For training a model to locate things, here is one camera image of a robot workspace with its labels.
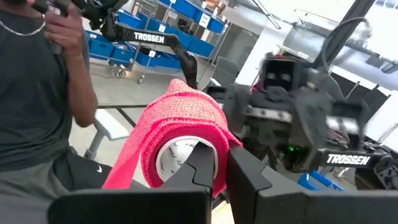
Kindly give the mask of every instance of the hand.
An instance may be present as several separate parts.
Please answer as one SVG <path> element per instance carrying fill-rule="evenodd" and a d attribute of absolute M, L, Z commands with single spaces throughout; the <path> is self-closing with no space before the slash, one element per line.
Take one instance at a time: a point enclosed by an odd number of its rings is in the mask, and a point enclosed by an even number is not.
<path fill-rule="evenodd" d="M 84 28 L 82 19 L 74 4 L 68 6 L 68 17 L 59 16 L 53 11 L 46 12 L 46 38 L 61 45 L 65 60 L 82 57 Z"/>

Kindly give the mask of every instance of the silver necklace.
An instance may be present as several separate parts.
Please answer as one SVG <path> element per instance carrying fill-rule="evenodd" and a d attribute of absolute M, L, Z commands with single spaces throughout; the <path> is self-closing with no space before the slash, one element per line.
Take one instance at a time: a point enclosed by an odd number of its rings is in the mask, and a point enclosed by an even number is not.
<path fill-rule="evenodd" d="M 30 37 L 30 36 L 33 36 L 33 35 L 37 34 L 40 31 L 42 31 L 42 29 L 45 27 L 45 21 L 43 21 L 43 24 L 37 30 L 35 30 L 33 32 L 30 32 L 28 34 L 21 34 L 20 32 L 17 32 L 15 30 L 11 29 L 10 27 L 8 27 L 4 23 L 2 23 L 2 21 L 0 21 L 0 26 L 2 26 L 3 28 L 5 28 L 6 30 L 8 30 L 9 32 L 11 32 L 11 33 L 13 33 L 15 35 L 18 35 L 18 36 L 21 36 L 21 37 Z"/>

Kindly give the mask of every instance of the blue storage bin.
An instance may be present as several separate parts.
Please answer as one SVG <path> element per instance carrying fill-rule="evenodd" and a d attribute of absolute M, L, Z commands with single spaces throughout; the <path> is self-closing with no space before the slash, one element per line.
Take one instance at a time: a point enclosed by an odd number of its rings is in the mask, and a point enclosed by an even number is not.
<path fill-rule="evenodd" d="M 207 29 L 220 34 L 224 29 L 224 24 L 221 21 L 211 18 Z"/>
<path fill-rule="evenodd" d="M 137 12 L 137 17 L 141 20 L 141 23 L 139 24 L 139 26 L 137 28 L 145 29 L 145 25 L 147 24 L 148 17 L 141 12 Z"/>
<path fill-rule="evenodd" d="M 331 181 L 329 178 L 316 171 L 303 174 L 297 181 L 302 187 L 309 190 L 337 190 L 344 191 L 342 187 Z"/>
<path fill-rule="evenodd" d="M 146 66 L 150 57 L 148 55 L 144 55 L 143 53 L 138 53 L 136 62 L 142 66 Z M 178 57 L 173 54 L 168 54 L 165 52 L 156 51 L 155 57 L 151 58 L 148 67 L 167 67 L 167 68 L 177 68 L 181 69 L 179 65 L 180 62 L 177 61 Z"/>
<path fill-rule="evenodd" d="M 202 11 L 201 9 L 197 8 L 197 9 L 195 10 L 195 13 L 194 13 L 192 19 L 193 19 L 196 23 L 198 23 L 198 22 L 200 21 L 200 18 L 201 18 L 201 15 L 202 15 L 202 14 L 203 14 L 203 11 Z"/>
<path fill-rule="evenodd" d="M 143 53 L 138 52 L 136 62 L 142 66 L 146 66 L 149 59 L 150 59 L 150 57 L 148 55 L 144 55 Z M 155 56 L 154 58 L 152 58 L 150 60 L 148 67 L 156 67 L 156 65 L 157 65 L 157 60 L 156 60 L 156 56 Z"/>
<path fill-rule="evenodd" d="M 141 25 L 141 20 L 138 17 L 126 12 L 123 9 L 118 11 L 119 22 L 129 25 L 133 28 L 138 28 Z"/>
<path fill-rule="evenodd" d="M 168 53 L 166 53 L 166 54 L 173 59 L 173 64 L 169 67 L 181 69 L 179 57 L 175 54 L 168 54 Z"/>
<path fill-rule="evenodd" d="M 178 0 L 175 2 L 175 4 L 172 5 L 172 8 L 175 9 L 177 12 L 183 14 L 184 16 L 187 16 L 188 18 L 193 18 L 193 16 L 195 15 L 195 12 L 197 11 L 197 6 L 190 3 L 189 1 L 185 1 L 185 0 Z"/>
<path fill-rule="evenodd" d="M 204 57 L 209 57 L 213 49 L 214 46 L 209 44 L 208 42 L 205 42 L 197 38 L 193 38 L 192 43 L 188 48 L 188 51 L 191 51 L 192 53 L 198 55 L 202 55 Z"/>
<path fill-rule="evenodd" d="M 170 67 L 173 65 L 174 59 L 165 52 L 156 52 L 157 56 L 152 60 L 156 60 L 156 66 Z"/>
<path fill-rule="evenodd" d="M 191 45 L 191 42 L 193 40 L 193 36 L 186 34 L 180 30 L 177 30 L 175 33 L 180 40 L 180 43 L 187 49 Z"/>
<path fill-rule="evenodd" d="M 170 5 L 170 0 L 160 0 L 160 2 L 165 5 Z"/>
<path fill-rule="evenodd" d="M 100 34 L 90 31 L 87 31 L 87 33 L 91 39 L 90 57 L 102 60 L 107 60 L 107 57 L 111 57 L 114 50 L 114 45 Z"/>
<path fill-rule="evenodd" d="M 166 26 L 166 30 L 164 30 L 164 32 L 165 32 L 165 33 L 168 33 L 168 34 L 176 34 L 177 31 L 178 31 L 177 28 L 172 27 L 172 26 L 169 26 L 169 25 L 167 25 L 167 26 Z"/>
<path fill-rule="evenodd" d="M 148 24 L 147 30 L 159 31 L 160 21 L 157 19 L 151 19 Z"/>
<path fill-rule="evenodd" d="M 208 11 L 204 11 L 202 8 L 201 8 L 201 9 L 198 8 L 198 9 L 196 10 L 195 14 L 193 15 L 192 19 L 193 19 L 196 23 L 199 23 L 199 22 L 200 22 L 200 19 L 201 19 L 201 16 L 202 16 L 203 13 L 205 13 L 207 16 L 210 17 L 209 23 L 208 23 L 208 25 L 207 25 L 207 27 L 206 27 L 206 28 L 208 29 L 209 26 L 210 26 L 211 20 L 213 19 L 213 18 L 211 17 L 211 13 L 209 13 Z"/>
<path fill-rule="evenodd" d="M 116 65 L 128 65 L 130 63 L 130 59 L 134 58 L 136 53 L 136 49 L 131 47 L 129 44 L 124 42 L 117 43 L 115 45 L 115 50 L 112 53 L 111 58 Z"/>

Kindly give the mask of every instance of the tape roll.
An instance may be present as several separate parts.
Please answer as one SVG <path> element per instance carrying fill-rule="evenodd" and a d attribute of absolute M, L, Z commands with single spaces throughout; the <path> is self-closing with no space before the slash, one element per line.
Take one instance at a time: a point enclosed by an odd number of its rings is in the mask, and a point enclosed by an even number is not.
<path fill-rule="evenodd" d="M 213 195 L 218 195 L 225 188 L 229 143 L 241 143 L 228 131 L 225 115 L 214 99 L 174 79 L 166 94 L 144 110 L 103 188 L 128 189 L 140 155 L 147 183 L 160 187 L 187 159 L 192 141 L 214 149 L 217 162 Z"/>

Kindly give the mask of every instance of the cable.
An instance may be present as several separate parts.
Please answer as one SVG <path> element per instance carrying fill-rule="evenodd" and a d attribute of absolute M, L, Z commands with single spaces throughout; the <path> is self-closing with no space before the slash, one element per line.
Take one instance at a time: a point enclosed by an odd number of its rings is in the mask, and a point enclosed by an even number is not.
<path fill-rule="evenodd" d="M 330 42 L 331 39 L 335 36 L 335 34 L 337 33 L 337 31 L 338 31 L 340 28 L 342 28 L 343 26 L 345 26 L 345 25 L 347 25 L 347 24 L 350 24 L 350 23 L 352 23 L 352 22 L 358 21 L 358 20 L 360 20 L 361 22 L 365 22 L 365 23 L 366 23 L 366 27 L 370 27 L 369 22 L 368 22 L 367 19 L 365 19 L 365 17 L 354 17 L 354 18 L 348 19 L 348 20 L 346 20 L 346 21 L 344 21 L 344 22 L 338 24 L 338 25 L 336 26 L 336 28 L 334 28 L 334 29 L 330 32 L 329 36 L 328 36 L 328 37 L 325 39 L 325 41 L 323 42 L 323 45 L 322 45 L 322 48 L 321 48 L 321 52 L 320 52 L 320 53 L 321 53 L 321 59 L 322 59 L 323 67 L 324 67 L 326 73 L 329 72 L 329 66 L 328 66 L 328 63 L 327 63 L 327 61 L 326 61 L 326 48 L 328 47 L 329 42 Z"/>

